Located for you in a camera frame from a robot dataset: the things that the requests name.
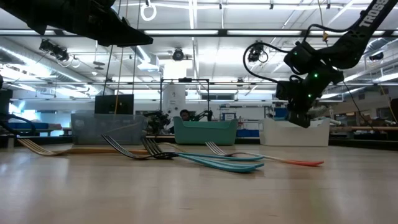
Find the blurry foreground object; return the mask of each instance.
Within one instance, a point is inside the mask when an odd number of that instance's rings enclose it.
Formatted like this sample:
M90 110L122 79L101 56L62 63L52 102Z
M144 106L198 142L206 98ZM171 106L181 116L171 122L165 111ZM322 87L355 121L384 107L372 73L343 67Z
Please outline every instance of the blurry foreground object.
M0 0L0 7L40 35L47 26L97 40L100 45L129 47L153 39L130 27L111 9L115 0Z

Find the fluorescent light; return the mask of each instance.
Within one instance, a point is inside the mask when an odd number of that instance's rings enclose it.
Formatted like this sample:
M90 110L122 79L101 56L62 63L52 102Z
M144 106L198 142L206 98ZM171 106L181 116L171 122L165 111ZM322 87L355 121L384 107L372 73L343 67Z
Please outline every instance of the fluorescent light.
M386 31L374 31L373 35L383 35Z
M300 35L300 30L228 30L228 35Z
M36 91L34 88L32 88L28 85L24 85L24 84L18 84L18 85L8 84L8 85L16 87L16 88L21 88L23 90Z
M210 100L213 102L235 102L235 100Z
M390 74L390 75L384 75L382 77L375 78L372 82L373 83L380 83L380 82L385 82L385 81L388 81L388 80L393 80L393 79L396 79L396 78L398 78L398 73L393 73L393 74Z
M337 33L337 32L330 32L330 31L326 31L326 33L328 33L329 36L342 36L344 34L346 34L346 32L342 32L342 33ZM373 35L383 35L385 33L385 31L374 31ZM310 35L323 35L323 31L322 30L314 30L314 31L310 31Z
M329 32L329 31L326 31L326 33L328 33L329 36L341 36L343 34L346 34L346 32L337 33L337 32ZM322 30L310 31L310 35L323 35L323 31Z
M346 77L344 79L344 82L348 82L348 81L354 80L355 78L358 78L358 77L360 77L360 75L351 75L349 77Z
M57 92L65 95L65 96L72 96L75 98L86 98L87 95L85 95L84 93L80 93L79 91L75 91L75 90L69 90L66 88L57 88Z
M218 30L145 30L147 35L218 35Z
M353 89L353 90L350 90L350 91L347 91L347 92L344 92L344 94L348 94L348 93L355 93L356 91L359 91L359 90L362 90L364 87L361 87L361 88L355 88L355 89Z
M323 103L342 103L344 102L343 100L318 100L319 102Z
M328 98L332 98L334 96L339 95L338 93L329 93L329 94L324 94L322 95L321 99L328 99Z
M141 63L140 65L137 66L140 70L145 70L145 71L159 71L159 66L150 64L150 63Z
M0 30L1 35L39 35L34 30ZM46 30L44 35L55 35L54 30Z

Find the ceiling light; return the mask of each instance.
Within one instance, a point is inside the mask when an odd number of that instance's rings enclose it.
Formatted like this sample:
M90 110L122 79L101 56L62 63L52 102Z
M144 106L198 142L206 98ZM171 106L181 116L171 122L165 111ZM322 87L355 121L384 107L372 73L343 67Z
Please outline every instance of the ceiling light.
M328 98L332 98L339 95L339 93L329 93L329 94L324 94L322 95L321 99L328 99Z
M383 35L386 31L374 31L373 35Z
M330 32L330 31L326 31L326 33L328 33L329 36L342 36L344 34L346 34L346 32ZM375 35L383 35L385 33L385 31L374 31L373 36ZM323 35L323 30L314 30L314 31L310 31L310 35Z
M75 98L86 98L87 97L84 93L80 93L79 91L70 90L70 89L66 89L66 88L57 88L57 92L65 95L65 96L72 96Z
M330 31L326 31L326 33L327 33L329 36L341 36L341 35L346 34L346 32L339 32L339 33L337 33L337 32L330 32ZM323 35L323 31L322 31L322 30L310 31L310 35Z
M0 30L1 35L39 35L34 30ZM54 30L46 30L44 35L55 35Z
M21 88L23 90L36 91L34 88L32 88L32 87L30 87L28 85L24 85L24 84L18 84L18 85L8 84L8 85L16 87L16 88Z
M218 35L218 30L145 30L147 35Z
M393 80L393 79L396 79L396 78L398 78L398 73L393 73L393 74L390 74L390 75L384 75L382 77L375 78L372 82L373 83L380 83L380 82L385 82L385 81L388 81L388 80Z
M361 87L361 88L356 88L356 89L353 89L353 90L350 90L350 91L347 91L347 92L344 92L344 94L347 94L347 93L355 93L356 91L359 91L359 90L362 90L364 87Z
M351 76L349 76L349 77L346 77L345 79L344 79L344 82L348 82L348 81L351 81L351 80L354 80L355 78L358 78L360 75L351 75Z
M300 30L228 30L228 35L300 35Z

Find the table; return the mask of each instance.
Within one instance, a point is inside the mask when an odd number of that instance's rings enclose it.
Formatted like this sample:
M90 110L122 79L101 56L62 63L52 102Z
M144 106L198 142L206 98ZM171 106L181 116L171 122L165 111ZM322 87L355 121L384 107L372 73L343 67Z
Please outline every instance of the table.
M72 135L72 128L62 128L63 135L62 136L71 136Z
M70 147L45 146L60 150ZM210 153L204 146L184 146ZM122 155L41 157L0 151L2 223L396 224L398 154L350 147L221 148L321 167L265 161L249 174L182 158L132 161Z

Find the wire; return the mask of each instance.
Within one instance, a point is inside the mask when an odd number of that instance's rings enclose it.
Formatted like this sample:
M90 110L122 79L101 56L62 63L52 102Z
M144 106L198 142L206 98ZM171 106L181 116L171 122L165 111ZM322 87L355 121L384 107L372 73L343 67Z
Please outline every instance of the wire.
M319 0L318 0L318 7L319 7L319 13L321 14L321 24L323 25L322 8L321 8L321 2Z
M140 9L138 7L138 16L137 16L137 30L139 28L139 18L140 18ZM135 47L135 51L134 51L134 71L132 74L132 94L134 94L134 85L136 84L136 62L137 62L137 46Z
M45 54L43 54L43 56L42 56L40 59L38 59L38 61L36 61L36 63L34 63L34 64L36 65L37 63L39 63L48 53L49 53L49 52L46 52ZM11 84L7 84L8 86L7 86L7 88L5 88L5 90L10 89L11 85L15 84L15 83L16 83L18 80L20 80L20 79L21 79L21 78L19 77L17 80L15 80L14 82L12 82Z
M120 7L121 7L121 4L119 4L118 16L119 16L119 13L120 13ZM106 83L108 82L109 67L111 66L112 52L113 52L113 45L111 46L111 51L110 51L110 53L109 53L108 67L106 68L106 75L105 75L105 82L104 82L104 90L102 91L102 96L105 95Z
M262 53L265 54L265 55L267 56L267 59L265 59L264 61L262 61L262 60L259 59L258 61L261 62L261 63L266 63L266 62L268 62L269 57L268 57L267 52L262 51Z
M127 18L127 13L128 13L129 7L126 6L126 18ZM123 54L124 54L124 48L122 48L122 55L120 59L120 67L119 67L119 80L118 80L118 89L116 90L116 102L114 104L114 114L118 111L118 101L119 101L119 89L120 89L120 78L122 76L122 65L123 65Z
M354 99L353 94L352 94L351 91L349 90L349 88L348 88L348 86L346 85L346 82L344 82L344 80L343 80L343 83L344 83L344 86L346 87L346 89L348 90L348 93L349 93L349 95L351 96L351 99L353 100L353 103L354 103L356 109L358 110L358 113L359 113L359 115L361 116L361 118L364 120L364 122L366 123L366 125L368 125L369 127L371 127L372 130L373 130L374 132L376 132L376 130L375 130L375 129L373 128L373 126L371 125L371 123L370 123L368 120L366 120L365 117L362 115L361 110L359 109L358 105L357 105L356 102L355 102L355 99Z
M325 27L325 26L322 26L322 25L319 25L319 24L311 24L311 25L308 27L308 29L307 29L307 32L306 32L305 37L304 37L304 39L303 39L303 42L305 42L306 39L307 39L307 37L308 37L308 35L310 35L310 30L311 30L312 27L316 27L316 28L322 29L322 30L324 30L324 31L336 32L336 33L343 33L343 32L349 31L349 30L351 29L352 26L350 26L350 27L347 28L347 29L332 29L332 28Z
M263 80L268 80L268 81L273 82L273 83L280 84L281 86L283 86L283 88L285 88L285 86L281 82L279 82L279 81L277 81L277 80L275 80L273 78L263 77L263 76L257 75L256 73L250 71L248 65L246 64L246 55L248 54L249 50L251 50L252 47L254 47L256 45L259 45L259 44L268 46L268 47L270 47L270 48L272 48L274 50L277 50L279 52L283 52L283 53L288 53L289 52L287 50L282 50L280 48L277 48L277 47L275 47L275 46L273 46L271 44L267 44L267 43L263 43L263 42L256 42L256 43L250 45L249 47L247 47L247 49L243 53L243 66L244 66L244 68L246 69L246 71L248 71L250 73L250 75L252 75L254 77L257 77L257 78L260 78L260 79L263 79Z
M383 87L382 87L381 85L379 85L379 86L380 86L381 92L383 93L383 95L385 95L386 93L384 92ZM391 101L388 101L388 107L390 107L390 111L391 111L392 117L394 118L394 120L396 121L396 123L398 123L398 122L397 122L397 118L396 118L396 116L395 116L395 114L394 114L394 112L393 112L393 110L392 110L392 108L391 108Z
M321 9L319 0L318 0L318 6L319 6L320 14L321 14L321 23L322 23L322 25L323 25L323 15L322 15L322 9ZM312 24L312 25L310 25L310 27L307 29L307 33L305 34L305 37L304 37L303 42L305 41L305 39L306 39L307 36L309 35L309 33L310 33L310 28L311 28L311 27L318 27L318 28L322 28L322 29L324 29L324 30L328 30L328 31L332 31L332 32L346 32L346 31L349 31L349 30L351 29L352 26L349 27L349 28L347 28L347 29L345 29L345 30L335 30L335 29L331 29L331 28L328 28L328 27L320 26L320 25L318 25L318 24ZM359 115L361 116L361 118L364 120L364 122L365 122L368 126L370 126L370 127L372 128L372 130L373 130L374 132L376 132L376 130L373 128L373 126L369 123L369 121L366 120L365 117L362 115L361 110L359 109L359 106L358 106L358 105L356 104L356 102L355 102L355 99L354 99L353 94L350 92L350 90L349 90L347 84L344 82L344 80L343 80L343 83L344 83L344 86L346 87L346 89L348 90L348 93L349 93L349 95L351 96L351 99L353 100L353 103L354 103L356 109L358 110L358 113L359 113Z

